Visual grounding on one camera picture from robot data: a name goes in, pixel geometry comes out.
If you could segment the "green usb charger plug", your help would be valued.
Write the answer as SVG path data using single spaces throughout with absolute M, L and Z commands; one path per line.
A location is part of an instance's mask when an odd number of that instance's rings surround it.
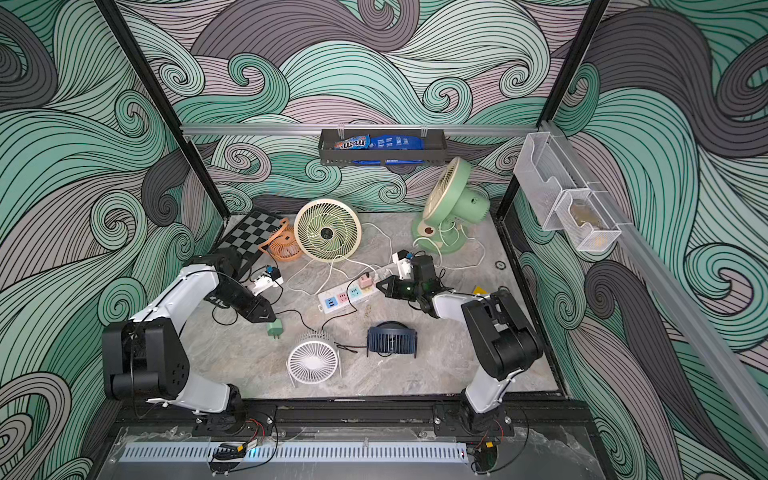
M 284 332 L 283 323 L 280 319 L 275 319 L 267 325 L 267 335 L 273 339 L 279 339 Z

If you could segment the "white power strip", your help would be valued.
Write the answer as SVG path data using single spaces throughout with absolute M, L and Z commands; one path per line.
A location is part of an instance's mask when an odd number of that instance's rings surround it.
M 361 286 L 360 281 L 356 279 L 319 293 L 317 295 L 318 309 L 324 314 L 330 315 L 380 294 L 381 292 L 376 288 L 373 280 L 364 281 L 364 285 Z

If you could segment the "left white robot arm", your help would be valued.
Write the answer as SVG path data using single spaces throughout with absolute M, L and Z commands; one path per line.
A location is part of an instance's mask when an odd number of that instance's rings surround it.
M 239 389 L 196 373 L 182 344 L 186 323 L 204 301 L 231 307 L 251 323 L 276 320 L 263 296 L 282 287 L 278 267 L 266 265 L 248 287 L 241 282 L 242 256 L 233 248 L 193 257 L 158 296 L 101 337 L 104 390 L 111 400 L 175 406 L 196 415 L 242 410 Z

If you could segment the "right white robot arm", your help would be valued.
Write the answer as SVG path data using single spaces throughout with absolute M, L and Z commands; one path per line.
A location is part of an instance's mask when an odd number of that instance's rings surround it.
M 377 282 L 385 297 L 414 302 L 427 315 L 466 327 L 479 363 L 464 398 L 474 415 L 496 410 L 514 379 L 544 354 L 544 344 L 509 289 L 457 292 L 442 283 L 433 258 L 400 250 L 397 272 Z

